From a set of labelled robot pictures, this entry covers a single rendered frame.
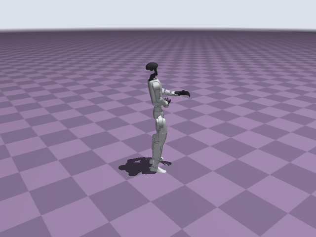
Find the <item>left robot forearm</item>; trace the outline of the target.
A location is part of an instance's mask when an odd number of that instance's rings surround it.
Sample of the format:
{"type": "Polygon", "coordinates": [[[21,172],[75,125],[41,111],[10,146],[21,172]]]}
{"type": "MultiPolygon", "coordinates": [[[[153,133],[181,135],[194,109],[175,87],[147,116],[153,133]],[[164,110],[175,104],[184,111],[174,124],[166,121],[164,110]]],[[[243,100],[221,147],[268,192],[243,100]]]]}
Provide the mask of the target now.
{"type": "Polygon", "coordinates": [[[175,94],[175,93],[174,93],[175,91],[169,91],[169,90],[166,90],[166,89],[164,89],[164,90],[165,90],[165,95],[178,96],[178,94],[175,94]]]}

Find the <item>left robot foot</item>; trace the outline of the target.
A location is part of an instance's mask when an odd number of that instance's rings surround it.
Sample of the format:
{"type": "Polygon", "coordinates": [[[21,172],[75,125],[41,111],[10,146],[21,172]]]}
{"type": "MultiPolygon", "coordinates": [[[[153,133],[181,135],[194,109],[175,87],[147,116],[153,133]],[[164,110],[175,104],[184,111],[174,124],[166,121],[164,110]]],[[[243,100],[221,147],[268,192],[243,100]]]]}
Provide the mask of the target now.
{"type": "MultiPolygon", "coordinates": [[[[159,161],[162,161],[162,160],[163,160],[163,157],[161,157],[159,161]]],[[[152,158],[152,159],[150,159],[149,163],[150,163],[150,164],[153,164],[153,163],[154,163],[153,158],[152,158]]]]}

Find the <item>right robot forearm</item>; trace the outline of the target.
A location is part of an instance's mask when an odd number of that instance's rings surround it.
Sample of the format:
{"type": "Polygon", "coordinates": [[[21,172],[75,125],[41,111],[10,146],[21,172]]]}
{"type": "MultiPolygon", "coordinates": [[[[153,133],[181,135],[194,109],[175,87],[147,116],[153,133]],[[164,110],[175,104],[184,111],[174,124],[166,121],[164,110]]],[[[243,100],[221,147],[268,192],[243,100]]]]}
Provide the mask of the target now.
{"type": "Polygon", "coordinates": [[[165,108],[168,107],[168,102],[165,101],[163,98],[160,98],[159,102],[160,102],[161,105],[164,105],[165,108]]]}

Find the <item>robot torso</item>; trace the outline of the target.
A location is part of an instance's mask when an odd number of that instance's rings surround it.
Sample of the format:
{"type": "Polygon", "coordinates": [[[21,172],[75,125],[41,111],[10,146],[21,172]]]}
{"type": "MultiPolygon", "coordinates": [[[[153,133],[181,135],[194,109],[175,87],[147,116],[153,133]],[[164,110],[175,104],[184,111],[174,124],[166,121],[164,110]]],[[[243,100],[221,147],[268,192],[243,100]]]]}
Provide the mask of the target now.
{"type": "Polygon", "coordinates": [[[161,104],[156,102],[155,93],[152,87],[153,82],[158,82],[160,84],[160,97],[162,97],[162,86],[161,86],[160,81],[157,78],[154,78],[154,80],[152,81],[149,81],[148,79],[149,93],[150,93],[152,104],[154,105],[153,116],[154,116],[154,119],[157,119],[157,116],[161,116],[163,118],[163,110],[161,109],[161,104]]]}

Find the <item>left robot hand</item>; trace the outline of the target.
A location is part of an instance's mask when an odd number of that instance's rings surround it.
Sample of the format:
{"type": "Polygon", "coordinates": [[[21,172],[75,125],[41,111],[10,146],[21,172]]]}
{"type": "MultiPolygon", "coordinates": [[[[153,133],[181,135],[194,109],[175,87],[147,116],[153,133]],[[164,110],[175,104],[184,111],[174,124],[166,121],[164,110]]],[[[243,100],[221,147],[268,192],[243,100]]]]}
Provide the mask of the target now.
{"type": "Polygon", "coordinates": [[[175,94],[180,95],[188,95],[190,97],[190,93],[188,91],[182,90],[182,91],[175,91],[175,94]]]}

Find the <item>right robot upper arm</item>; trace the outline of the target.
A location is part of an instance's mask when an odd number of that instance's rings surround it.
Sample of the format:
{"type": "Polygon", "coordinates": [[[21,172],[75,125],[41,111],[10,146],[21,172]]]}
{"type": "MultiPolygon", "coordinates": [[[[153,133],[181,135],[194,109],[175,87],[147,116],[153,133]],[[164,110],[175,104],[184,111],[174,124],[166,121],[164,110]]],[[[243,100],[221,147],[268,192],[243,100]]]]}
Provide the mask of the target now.
{"type": "Polygon", "coordinates": [[[153,82],[153,90],[154,90],[154,93],[155,93],[155,98],[156,98],[156,102],[160,103],[159,100],[160,100],[160,84],[158,82],[153,82]]]}

